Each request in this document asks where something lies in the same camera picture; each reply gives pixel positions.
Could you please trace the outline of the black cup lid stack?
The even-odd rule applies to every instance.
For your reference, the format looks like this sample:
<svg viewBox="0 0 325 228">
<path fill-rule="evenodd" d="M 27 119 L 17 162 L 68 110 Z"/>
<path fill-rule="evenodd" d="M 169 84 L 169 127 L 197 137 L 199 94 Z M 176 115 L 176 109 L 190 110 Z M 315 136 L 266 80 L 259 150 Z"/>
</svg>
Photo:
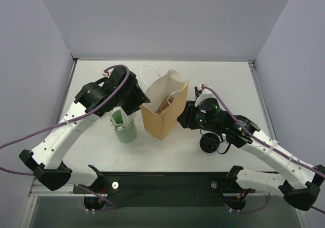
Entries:
<svg viewBox="0 0 325 228">
<path fill-rule="evenodd" d="M 220 145 L 220 139 L 213 133 L 206 133 L 202 135 L 199 145 L 204 152 L 213 153 L 218 149 Z"/>
</svg>

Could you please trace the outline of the brown paper takeout bag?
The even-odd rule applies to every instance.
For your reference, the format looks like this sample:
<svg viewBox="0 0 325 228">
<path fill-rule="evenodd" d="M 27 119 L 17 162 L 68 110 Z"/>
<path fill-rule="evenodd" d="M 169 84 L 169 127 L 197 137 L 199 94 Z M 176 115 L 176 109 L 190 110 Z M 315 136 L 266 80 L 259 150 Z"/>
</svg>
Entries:
<svg viewBox="0 0 325 228">
<path fill-rule="evenodd" d="M 142 72 L 140 77 L 145 84 L 145 95 L 150 99 L 141 106 L 144 129 L 162 141 L 185 109 L 189 80 L 173 69 L 150 85 Z"/>
</svg>

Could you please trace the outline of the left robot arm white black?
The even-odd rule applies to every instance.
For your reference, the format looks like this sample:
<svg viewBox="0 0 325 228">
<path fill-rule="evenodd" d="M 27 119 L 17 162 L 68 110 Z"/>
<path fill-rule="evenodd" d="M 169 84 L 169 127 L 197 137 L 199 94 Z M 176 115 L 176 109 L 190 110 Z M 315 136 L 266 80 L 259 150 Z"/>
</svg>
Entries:
<svg viewBox="0 0 325 228">
<path fill-rule="evenodd" d="M 103 187 L 103 174 L 93 165 L 82 169 L 67 166 L 64 156 L 105 113 L 121 107 L 126 115 L 131 115 L 150 101 L 138 85 L 136 74 L 126 66 L 112 66 L 104 72 L 105 77 L 82 87 L 65 116 L 43 142 L 19 154 L 34 177 L 51 191 L 65 184 L 78 184 L 92 193 L 99 192 Z"/>
</svg>

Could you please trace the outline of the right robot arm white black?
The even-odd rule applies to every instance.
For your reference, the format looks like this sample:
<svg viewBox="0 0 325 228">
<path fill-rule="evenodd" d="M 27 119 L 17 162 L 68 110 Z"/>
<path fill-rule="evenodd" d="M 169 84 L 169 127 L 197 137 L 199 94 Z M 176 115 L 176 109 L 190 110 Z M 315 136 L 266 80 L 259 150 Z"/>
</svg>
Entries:
<svg viewBox="0 0 325 228">
<path fill-rule="evenodd" d="M 248 118 L 231 116 L 222 110 L 216 98 L 207 98 L 198 105 L 187 101 L 177 121 L 183 128 L 201 129 L 217 135 L 274 170 L 274 173 L 266 173 L 233 166 L 225 179 L 228 190 L 242 188 L 270 192 L 302 211 L 308 211 L 314 205 L 324 182 L 324 166 L 299 160 Z"/>
</svg>

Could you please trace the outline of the white wrapped straw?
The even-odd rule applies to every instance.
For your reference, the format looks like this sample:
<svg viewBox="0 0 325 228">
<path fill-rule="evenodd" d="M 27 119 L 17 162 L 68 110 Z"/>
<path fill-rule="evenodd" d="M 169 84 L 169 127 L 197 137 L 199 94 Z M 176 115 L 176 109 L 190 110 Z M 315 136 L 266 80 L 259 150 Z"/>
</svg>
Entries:
<svg viewBox="0 0 325 228">
<path fill-rule="evenodd" d="M 111 125 L 114 128 L 118 129 L 119 131 L 122 131 L 123 129 L 127 128 L 131 124 L 131 122 L 133 121 L 136 114 L 132 113 L 131 115 L 127 115 L 122 108 L 119 109 L 119 112 L 120 112 L 120 115 L 122 118 L 121 123 L 116 122 L 115 118 L 113 117 L 114 113 L 109 113 L 109 117 L 111 120 Z"/>
</svg>

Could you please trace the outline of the green straw holder cup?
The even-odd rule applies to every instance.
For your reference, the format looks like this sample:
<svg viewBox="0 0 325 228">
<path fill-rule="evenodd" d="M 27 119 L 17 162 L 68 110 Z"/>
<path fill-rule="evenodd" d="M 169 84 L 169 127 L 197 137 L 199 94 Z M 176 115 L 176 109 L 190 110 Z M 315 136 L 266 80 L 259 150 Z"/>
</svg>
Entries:
<svg viewBox="0 0 325 228">
<path fill-rule="evenodd" d="M 121 123 L 122 118 L 121 118 L 119 110 L 117 110 L 117 112 L 115 112 L 113 114 L 113 117 L 115 118 L 117 123 Z M 121 143 L 131 143 L 137 137 L 137 129 L 136 129 L 134 119 L 131 122 L 131 124 L 127 128 L 123 129 L 122 131 L 119 131 L 118 129 L 116 129 L 114 127 L 113 127 L 113 129 L 114 129 L 114 133 L 115 133 L 117 139 Z"/>
</svg>

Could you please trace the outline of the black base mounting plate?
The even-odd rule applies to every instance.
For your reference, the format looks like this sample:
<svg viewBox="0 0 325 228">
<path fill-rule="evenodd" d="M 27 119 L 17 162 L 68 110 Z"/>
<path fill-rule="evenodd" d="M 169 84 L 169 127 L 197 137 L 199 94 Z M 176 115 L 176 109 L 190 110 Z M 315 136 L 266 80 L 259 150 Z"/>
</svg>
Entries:
<svg viewBox="0 0 325 228">
<path fill-rule="evenodd" d="M 219 207 L 224 194 L 236 196 L 242 189 L 226 172 L 104 172 L 89 189 L 101 193 L 106 203 L 80 187 L 89 210 L 127 207 Z"/>
</svg>

